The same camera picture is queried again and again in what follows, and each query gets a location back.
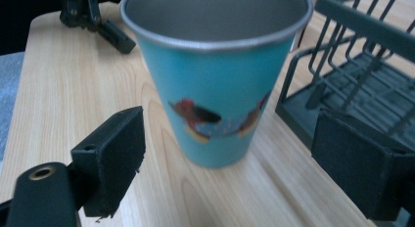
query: wooden table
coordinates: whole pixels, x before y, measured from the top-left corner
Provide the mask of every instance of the wooden table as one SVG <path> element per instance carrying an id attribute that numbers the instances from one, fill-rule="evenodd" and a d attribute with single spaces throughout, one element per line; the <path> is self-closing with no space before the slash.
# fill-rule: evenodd
<path id="1" fill-rule="evenodd" d="M 126 30 L 118 6 L 101 10 Z M 315 42 L 322 23 L 313 17 L 304 46 Z M 147 153 L 140 173 L 113 219 L 97 225 L 81 211 L 84 226 L 372 226 L 274 112 L 285 69 L 247 155 L 206 169 L 180 152 L 138 48 L 121 55 L 99 35 L 64 27 L 59 13 L 39 17 L 27 42 L 0 203 L 13 196 L 22 172 L 70 163 L 70 149 L 110 115 L 143 106 Z"/>

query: bird illustration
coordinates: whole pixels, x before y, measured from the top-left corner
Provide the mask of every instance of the bird illustration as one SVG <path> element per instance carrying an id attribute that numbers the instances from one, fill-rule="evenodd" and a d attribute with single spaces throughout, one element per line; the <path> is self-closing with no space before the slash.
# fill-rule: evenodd
<path id="1" fill-rule="evenodd" d="M 171 102 L 169 104 L 184 118 L 186 131 L 196 140 L 205 143 L 213 137 L 247 135 L 255 128 L 268 97 L 269 93 L 257 102 L 251 111 L 233 118 L 222 118 L 212 110 L 195 105 L 191 99 L 182 99 L 175 104 Z"/>

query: metal screw hole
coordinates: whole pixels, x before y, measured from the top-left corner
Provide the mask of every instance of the metal screw hole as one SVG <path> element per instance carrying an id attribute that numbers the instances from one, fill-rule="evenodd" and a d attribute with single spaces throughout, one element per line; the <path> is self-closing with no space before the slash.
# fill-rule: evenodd
<path id="1" fill-rule="evenodd" d="M 88 145 L 85 148 L 83 148 L 85 151 L 93 151 L 95 150 L 95 145 Z"/>
<path id="2" fill-rule="evenodd" d="M 28 178 L 33 181 L 42 180 L 55 173 L 55 170 L 53 166 L 43 166 L 31 172 Z"/>

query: dish rack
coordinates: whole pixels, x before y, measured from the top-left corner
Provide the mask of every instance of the dish rack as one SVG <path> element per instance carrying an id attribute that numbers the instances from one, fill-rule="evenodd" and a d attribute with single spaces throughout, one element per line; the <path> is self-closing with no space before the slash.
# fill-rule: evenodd
<path id="1" fill-rule="evenodd" d="M 292 58 L 275 110 L 308 148 L 319 111 L 328 108 L 415 150 L 415 20 L 405 29 L 389 23 L 395 1 L 317 0 L 321 35 Z M 309 84 L 288 96 L 296 75 Z"/>

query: teal cup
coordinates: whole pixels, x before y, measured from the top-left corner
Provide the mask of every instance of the teal cup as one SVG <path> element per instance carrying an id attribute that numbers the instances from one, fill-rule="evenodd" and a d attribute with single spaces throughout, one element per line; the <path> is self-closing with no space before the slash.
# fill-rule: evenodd
<path id="1" fill-rule="evenodd" d="M 196 164 L 244 156 L 309 0 L 123 0 L 175 137 Z"/>

